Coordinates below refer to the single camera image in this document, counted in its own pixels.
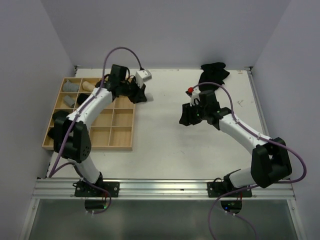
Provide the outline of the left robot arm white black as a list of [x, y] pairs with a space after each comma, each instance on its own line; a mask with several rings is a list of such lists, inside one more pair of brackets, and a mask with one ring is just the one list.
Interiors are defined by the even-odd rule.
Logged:
[[103, 74], [89, 97], [72, 113], [54, 121], [53, 149], [57, 158], [72, 165], [80, 180], [75, 184], [77, 197], [111, 197], [102, 173], [93, 163], [89, 129], [99, 114], [118, 97], [127, 97], [131, 103], [145, 103], [145, 81], [151, 73], [141, 68], [134, 76], [129, 69], [114, 64], [109, 74]]

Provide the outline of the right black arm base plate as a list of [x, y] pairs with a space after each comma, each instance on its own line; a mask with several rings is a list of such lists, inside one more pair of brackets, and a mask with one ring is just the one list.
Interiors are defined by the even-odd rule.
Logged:
[[[206, 183], [206, 189], [209, 198], [218, 198], [229, 192], [239, 190], [238, 188], [233, 187], [230, 182], [222, 180], [221, 178], [216, 178], [213, 181], [208, 181]], [[250, 198], [252, 196], [252, 191], [249, 189], [229, 194], [226, 196], [226, 198]]]

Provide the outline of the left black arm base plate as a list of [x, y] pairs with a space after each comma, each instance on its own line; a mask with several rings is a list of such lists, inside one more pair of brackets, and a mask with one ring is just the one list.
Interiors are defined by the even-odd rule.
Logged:
[[117, 181], [100, 181], [96, 184], [91, 184], [84, 181], [74, 182], [72, 184], [75, 187], [74, 196], [75, 197], [85, 197], [85, 198], [98, 198], [104, 197], [106, 193], [100, 189], [103, 189], [110, 193], [112, 198], [117, 198], [120, 190], [120, 183]]

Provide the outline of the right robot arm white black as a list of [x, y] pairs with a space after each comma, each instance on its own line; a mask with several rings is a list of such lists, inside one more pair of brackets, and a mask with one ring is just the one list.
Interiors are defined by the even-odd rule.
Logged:
[[182, 105], [179, 123], [184, 126], [207, 121], [209, 125], [229, 135], [251, 154], [250, 167], [238, 169], [223, 177], [222, 182], [213, 184], [227, 196], [235, 196], [243, 187], [258, 185], [266, 188], [292, 173], [288, 151], [282, 146], [283, 139], [260, 134], [232, 115], [228, 107], [221, 107], [212, 90], [198, 91], [189, 88], [185, 92], [189, 103]]

